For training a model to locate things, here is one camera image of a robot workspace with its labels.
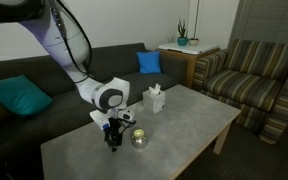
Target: tissue box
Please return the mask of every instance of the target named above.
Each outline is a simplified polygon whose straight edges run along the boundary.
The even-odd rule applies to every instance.
[[[143,105],[145,109],[156,114],[165,107],[165,92],[160,91],[160,94],[150,94],[149,91],[143,92]]]

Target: gray table top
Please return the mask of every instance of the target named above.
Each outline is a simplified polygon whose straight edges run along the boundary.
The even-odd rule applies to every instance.
[[[122,146],[112,152],[90,123],[41,145],[45,179],[174,178],[240,113],[181,85],[165,92],[166,107],[155,115],[142,102],[130,107],[135,126],[148,136],[144,148],[135,148],[126,130]]]

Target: blue pillow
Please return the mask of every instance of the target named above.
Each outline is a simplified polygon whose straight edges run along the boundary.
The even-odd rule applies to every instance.
[[[141,73],[161,73],[159,51],[137,52],[137,57],[140,62]]]
[[[52,98],[24,75],[0,80],[0,103],[15,114],[36,114],[52,101]]]

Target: armchair armrest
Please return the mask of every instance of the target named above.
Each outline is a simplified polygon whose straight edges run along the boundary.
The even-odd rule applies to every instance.
[[[176,56],[160,55],[162,73],[174,77],[182,85],[186,81],[187,60]]]
[[[275,144],[288,126],[288,77],[277,98],[260,138]]]
[[[203,81],[223,68],[227,55],[228,51],[224,49],[197,60],[195,63],[192,88],[200,91]]]

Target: candle holder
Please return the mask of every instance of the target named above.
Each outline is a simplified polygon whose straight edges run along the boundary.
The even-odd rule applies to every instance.
[[[134,147],[142,148],[147,144],[147,136],[145,131],[141,128],[134,128],[131,130],[131,141]]]

